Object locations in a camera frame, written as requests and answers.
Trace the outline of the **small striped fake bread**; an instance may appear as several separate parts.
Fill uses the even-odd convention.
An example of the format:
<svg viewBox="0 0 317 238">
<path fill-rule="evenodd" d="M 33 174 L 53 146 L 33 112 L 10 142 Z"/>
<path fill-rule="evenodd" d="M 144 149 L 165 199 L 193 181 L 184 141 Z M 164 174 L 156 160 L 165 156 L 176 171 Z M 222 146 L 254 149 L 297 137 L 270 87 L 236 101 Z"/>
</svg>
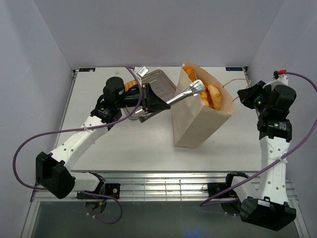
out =
<svg viewBox="0 0 317 238">
<path fill-rule="evenodd" d="M 136 80 L 132 80 L 132 81 L 125 83 L 124 84 L 125 91 L 127 92 L 130 88 L 132 88 L 135 85 L 138 85 Z"/>
</svg>

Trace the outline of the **pale shell fake bread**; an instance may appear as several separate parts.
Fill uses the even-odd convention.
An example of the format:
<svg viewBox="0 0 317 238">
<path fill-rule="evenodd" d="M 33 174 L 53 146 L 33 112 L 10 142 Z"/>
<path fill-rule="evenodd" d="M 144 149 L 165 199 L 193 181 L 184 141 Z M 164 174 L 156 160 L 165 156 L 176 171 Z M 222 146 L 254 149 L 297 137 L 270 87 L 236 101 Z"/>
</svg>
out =
<svg viewBox="0 0 317 238">
<path fill-rule="evenodd" d="M 213 108 L 215 110 L 220 110 L 222 106 L 222 94 L 220 91 L 213 85 L 208 86 L 208 91 L 210 94 L 210 98 L 213 104 Z"/>
</svg>

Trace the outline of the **cream paper bag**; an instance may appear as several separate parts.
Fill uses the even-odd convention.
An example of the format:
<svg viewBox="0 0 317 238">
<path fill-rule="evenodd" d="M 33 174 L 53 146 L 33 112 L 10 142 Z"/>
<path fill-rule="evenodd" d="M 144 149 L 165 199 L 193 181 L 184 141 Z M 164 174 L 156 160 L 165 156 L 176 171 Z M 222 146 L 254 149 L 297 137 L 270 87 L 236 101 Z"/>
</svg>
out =
<svg viewBox="0 0 317 238">
<path fill-rule="evenodd" d="M 192 83 L 184 67 L 194 69 L 196 80 L 203 82 L 208 94 L 209 85 L 215 86 L 222 94 L 222 106 L 219 111 L 213 108 L 210 95 L 210 107 L 207 107 L 200 94 L 184 99 L 171 108 L 174 146 L 198 148 L 235 113 L 234 99 L 227 91 L 227 85 L 232 81 L 244 80 L 245 71 L 242 67 L 220 67 L 218 76 L 213 76 L 202 67 L 186 62 L 180 70 L 176 93 L 183 92 Z"/>
</svg>

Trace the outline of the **silver metal tongs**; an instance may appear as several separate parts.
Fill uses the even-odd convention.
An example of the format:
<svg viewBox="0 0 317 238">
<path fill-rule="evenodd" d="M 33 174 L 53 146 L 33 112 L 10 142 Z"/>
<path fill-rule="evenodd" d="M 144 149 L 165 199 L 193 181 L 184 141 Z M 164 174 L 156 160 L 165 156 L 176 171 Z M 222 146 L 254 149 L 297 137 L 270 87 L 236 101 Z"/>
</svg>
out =
<svg viewBox="0 0 317 238">
<path fill-rule="evenodd" d="M 177 103 L 179 103 L 180 101 L 189 98 L 191 96 L 197 96 L 200 93 L 202 93 L 205 90 L 205 86 L 203 84 L 203 82 L 201 80 L 196 80 L 194 82 L 192 82 L 183 92 L 181 92 L 180 94 L 174 96 L 173 98 L 171 98 L 170 100 L 166 101 L 170 106 L 173 106 Z M 145 122 L 146 120 L 148 120 L 149 118 L 152 118 L 153 116 L 161 113 L 160 112 L 156 112 L 156 113 L 145 113 L 144 115 L 139 117 L 139 121 L 141 123 Z"/>
</svg>

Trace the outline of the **long fake baguette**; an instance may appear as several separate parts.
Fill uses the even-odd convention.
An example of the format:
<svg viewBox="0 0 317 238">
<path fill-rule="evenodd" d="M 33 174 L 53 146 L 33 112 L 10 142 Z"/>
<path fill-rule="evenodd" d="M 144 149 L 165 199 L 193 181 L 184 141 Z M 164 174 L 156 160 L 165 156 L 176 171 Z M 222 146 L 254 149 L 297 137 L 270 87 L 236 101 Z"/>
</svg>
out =
<svg viewBox="0 0 317 238">
<path fill-rule="evenodd" d="M 184 71 L 192 82 L 196 81 L 196 73 L 192 67 L 184 67 Z"/>
</svg>

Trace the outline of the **twisted fake bread front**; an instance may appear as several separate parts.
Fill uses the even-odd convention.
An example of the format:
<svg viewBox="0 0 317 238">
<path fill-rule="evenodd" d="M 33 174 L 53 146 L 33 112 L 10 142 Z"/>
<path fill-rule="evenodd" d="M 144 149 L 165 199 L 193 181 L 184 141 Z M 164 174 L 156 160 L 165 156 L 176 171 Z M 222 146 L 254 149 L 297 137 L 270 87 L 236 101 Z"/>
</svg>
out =
<svg viewBox="0 0 317 238">
<path fill-rule="evenodd" d="M 205 106 L 210 107 L 210 100 L 209 100 L 209 94 L 208 92 L 205 90 L 200 94 Z"/>
</svg>

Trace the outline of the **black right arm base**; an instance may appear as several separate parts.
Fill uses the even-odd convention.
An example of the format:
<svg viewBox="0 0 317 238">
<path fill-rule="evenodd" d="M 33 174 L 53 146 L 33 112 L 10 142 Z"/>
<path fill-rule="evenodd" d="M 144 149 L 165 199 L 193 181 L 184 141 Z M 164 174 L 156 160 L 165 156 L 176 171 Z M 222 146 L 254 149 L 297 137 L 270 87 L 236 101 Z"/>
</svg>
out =
<svg viewBox="0 0 317 238">
<path fill-rule="evenodd" d="M 217 193 L 226 190 L 229 188 L 229 186 L 226 185 L 224 182 L 209 182 L 209 183 L 204 183 L 201 191 L 202 192 L 207 192 L 208 197 L 211 197 L 213 195 L 216 195 Z M 236 197 L 236 193 L 234 191 L 229 191 L 225 194 L 222 194 L 218 196 L 218 198 L 234 198 Z"/>
</svg>

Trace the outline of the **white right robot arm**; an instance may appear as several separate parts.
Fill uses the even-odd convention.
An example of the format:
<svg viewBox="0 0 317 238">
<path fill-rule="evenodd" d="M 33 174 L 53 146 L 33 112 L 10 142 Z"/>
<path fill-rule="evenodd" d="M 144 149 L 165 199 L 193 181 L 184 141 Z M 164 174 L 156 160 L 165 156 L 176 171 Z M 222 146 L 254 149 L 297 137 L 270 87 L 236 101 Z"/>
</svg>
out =
<svg viewBox="0 0 317 238">
<path fill-rule="evenodd" d="M 239 90 L 241 103 L 258 113 L 257 129 L 261 147 L 259 188 L 250 182 L 243 185 L 235 179 L 227 181 L 224 192 L 240 200 L 240 217 L 243 222 L 279 231 L 296 218 L 296 210 L 289 206 L 286 194 L 286 163 L 283 158 L 292 139 L 292 125 L 287 119 L 296 92 L 283 83 L 258 82 Z"/>
</svg>

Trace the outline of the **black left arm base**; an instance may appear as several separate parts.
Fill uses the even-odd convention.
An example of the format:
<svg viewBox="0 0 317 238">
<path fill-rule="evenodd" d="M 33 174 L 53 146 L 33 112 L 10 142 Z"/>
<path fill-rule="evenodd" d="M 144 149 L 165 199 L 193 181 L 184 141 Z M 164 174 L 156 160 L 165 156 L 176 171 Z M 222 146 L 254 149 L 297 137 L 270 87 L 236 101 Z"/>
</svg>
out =
<svg viewBox="0 0 317 238">
<path fill-rule="evenodd" d="M 113 197 L 115 199 L 119 199 L 120 189 L 121 189 L 121 184 L 119 183 L 100 182 L 94 191 L 86 191 L 88 193 L 92 193 L 93 195 L 87 195 L 87 194 L 83 194 L 82 192 L 78 192 L 76 195 L 76 198 L 77 199 L 102 199 L 102 197 L 97 196 L 99 194 L 99 195 L 106 195 L 106 196 Z"/>
</svg>

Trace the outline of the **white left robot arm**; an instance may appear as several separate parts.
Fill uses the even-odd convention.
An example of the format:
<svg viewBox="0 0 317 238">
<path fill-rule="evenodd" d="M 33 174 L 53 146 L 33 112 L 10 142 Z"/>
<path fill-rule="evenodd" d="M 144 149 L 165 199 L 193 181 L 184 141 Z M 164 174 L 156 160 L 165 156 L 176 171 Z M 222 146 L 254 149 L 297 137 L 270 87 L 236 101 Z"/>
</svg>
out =
<svg viewBox="0 0 317 238">
<path fill-rule="evenodd" d="M 171 105 L 171 101 L 157 96 L 149 83 L 126 90 L 122 78 L 109 78 L 80 130 L 51 152 L 41 152 L 36 157 L 37 183 L 58 199 L 65 198 L 72 191 L 87 191 L 94 198 L 102 197 L 105 180 L 100 175 L 71 172 L 79 158 L 121 120 L 123 108 L 141 106 L 146 114 L 152 115 L 169 110 Z"/>
</svg>

